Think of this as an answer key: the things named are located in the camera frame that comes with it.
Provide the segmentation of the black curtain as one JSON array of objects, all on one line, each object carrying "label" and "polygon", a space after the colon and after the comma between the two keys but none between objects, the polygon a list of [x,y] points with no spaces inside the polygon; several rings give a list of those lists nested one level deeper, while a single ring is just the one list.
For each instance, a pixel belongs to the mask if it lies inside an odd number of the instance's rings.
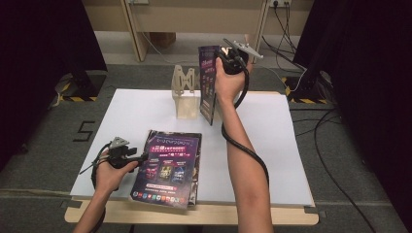
[{"label": "black curtain", "polygon": [[0,171],[64,75],[105,68],[82,0],[0,0]]},{"label": "black curtain", "polygon": [[296,53],[331,77],[361,153],[412,232],[412,0],[314,0]]}]

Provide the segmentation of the black stand base hazard tape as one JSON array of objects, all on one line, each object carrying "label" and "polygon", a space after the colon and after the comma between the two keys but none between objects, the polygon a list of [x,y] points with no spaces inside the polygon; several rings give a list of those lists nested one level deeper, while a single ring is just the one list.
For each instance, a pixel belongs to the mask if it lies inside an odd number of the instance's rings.
[{"label": "black stand base hazard tape", "polygon": [[61,101],[95,101],[107,78],[106,71],[85,71],[79,77],[71,73],[64,75],[55,86],[56,103]]},{"label": "black stand base hazard tape", "polygon": [[326,94],[322,91],[320,84],[316,81],[306,81],[303,75],[299,77],[283,77],[285,94],[287,99],[293,103],[302,104],[326,104]]}]

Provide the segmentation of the brown cardboard box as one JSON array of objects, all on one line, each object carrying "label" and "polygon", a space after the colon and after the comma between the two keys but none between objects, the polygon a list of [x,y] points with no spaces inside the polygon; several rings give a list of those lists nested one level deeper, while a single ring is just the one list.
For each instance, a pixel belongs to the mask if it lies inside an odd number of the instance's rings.
[{"label": "brown cardboard box", "polygon": [[151,32],[151,42],[161,48],[168,48],[176,42],[176,34],[170,32]]}]

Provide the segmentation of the person's right hand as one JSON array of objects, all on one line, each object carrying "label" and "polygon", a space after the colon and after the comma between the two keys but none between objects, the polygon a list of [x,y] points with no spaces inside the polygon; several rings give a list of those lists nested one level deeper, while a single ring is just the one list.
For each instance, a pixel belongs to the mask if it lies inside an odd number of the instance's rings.
[{"label": "person's right hand", "polygon": [[216,71],[215,90],[217,98],[221,104],[232,104],[236,95],[245,86],[246,75],[243,72],[236,75],[227,74],[220,58],[216,59]]}]

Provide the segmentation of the wooden expandable book stand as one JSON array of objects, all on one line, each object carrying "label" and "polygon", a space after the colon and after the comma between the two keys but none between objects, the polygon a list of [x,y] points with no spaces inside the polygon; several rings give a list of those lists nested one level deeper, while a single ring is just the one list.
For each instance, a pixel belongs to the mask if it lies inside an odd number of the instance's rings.
[{"label": "wooden expandable book stand", "polygon": [[181,65],[174,67],[171,93],[175,103],[176,118],[196,119],[200,106],[199,78],[193,68],[185,73]]}]

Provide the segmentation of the white table sheet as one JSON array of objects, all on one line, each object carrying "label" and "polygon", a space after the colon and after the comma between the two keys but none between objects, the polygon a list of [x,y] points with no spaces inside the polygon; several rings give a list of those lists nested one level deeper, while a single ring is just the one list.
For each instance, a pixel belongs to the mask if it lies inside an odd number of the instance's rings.
[{"label": "white table sheet", "polygon": [[[273,204],[310,206],[312,194],[299,155],[289,102],[284,95],[249,92],[237,108],[257,155],[264,161]],[[177,119],[169,90],[118,89],[91,144],[71,194],[89,197],[94,188],[87,168],[101,148],[119,136],[141,149],[150,130],[202,135],[197,201],[232,203],[226,140],[221,123],[203,116]]]}]

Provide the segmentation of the beige wooden desk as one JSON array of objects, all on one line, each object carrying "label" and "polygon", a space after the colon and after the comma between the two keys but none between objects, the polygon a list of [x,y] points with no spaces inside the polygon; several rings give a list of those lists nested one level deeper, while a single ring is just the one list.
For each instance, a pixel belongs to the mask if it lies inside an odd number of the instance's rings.
[{"label": "beige wooden desk", "polygon": [[145,60],[150,32],[241,34],[258,49],[263,35],[280,35],[282,22],[299,36],[314,0],[292,0],[289,8],[269,7],[270,0],[82,0],[95,31],[122,31],[131,36],[137,61]]}]

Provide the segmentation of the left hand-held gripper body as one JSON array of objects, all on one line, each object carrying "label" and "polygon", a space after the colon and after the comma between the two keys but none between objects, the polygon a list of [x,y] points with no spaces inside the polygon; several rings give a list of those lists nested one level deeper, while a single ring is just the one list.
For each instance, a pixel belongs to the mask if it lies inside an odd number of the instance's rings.
[{"label": "left hand-held gripper body", "polygon": [[129,156],[129,142],[121,137],[115,137],[110,143],[108,160],[114,168],[122,168],[127,164]]}]

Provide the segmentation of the light wooden table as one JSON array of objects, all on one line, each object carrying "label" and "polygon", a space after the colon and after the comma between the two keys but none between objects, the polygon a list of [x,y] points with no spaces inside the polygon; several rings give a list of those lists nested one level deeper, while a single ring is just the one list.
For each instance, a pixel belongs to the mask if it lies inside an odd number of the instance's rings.
[{"label": "light wooden table", "polygon": [[[107,203],[106,221],[137,224],[234,225],[237,222],[234,201],[200,203],[185,210],[160,207],[130,200],[135,177],[125,176],[120,189]],[[313,198],[310,206],[279,205],[271,202],[272,221],[276,225],[315,225],[319,221]]]}]

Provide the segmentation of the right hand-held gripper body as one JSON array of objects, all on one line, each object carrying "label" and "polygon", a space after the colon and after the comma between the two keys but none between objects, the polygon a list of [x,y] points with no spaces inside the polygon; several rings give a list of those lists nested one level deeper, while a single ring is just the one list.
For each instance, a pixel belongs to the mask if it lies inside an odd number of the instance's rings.
[{"label": "right hand-held gripper body", "polygon": [[259,54],[249,44],[243,44],[237,41],[231,42],[227,39],[223,40],[228,44],[226,48],[227,54],[223,54],[223,68],[229,75],[241,73],[246,68],[250,55],[258,59],[263,59],[263,55]]}]

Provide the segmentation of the person's left hand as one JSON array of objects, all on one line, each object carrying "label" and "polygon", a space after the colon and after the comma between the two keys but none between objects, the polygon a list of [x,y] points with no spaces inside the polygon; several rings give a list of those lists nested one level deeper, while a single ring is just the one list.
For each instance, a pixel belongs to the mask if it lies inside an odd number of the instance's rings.
[{"label": "person's left hand", "polygon": [[138,165],[138,161],[132,161],[127,163],[124,167],[117,169],[108,161],[108,155],[100,155],[96,170],[95,193],[110,195],[120,186],[123,177],[134,170]]}]

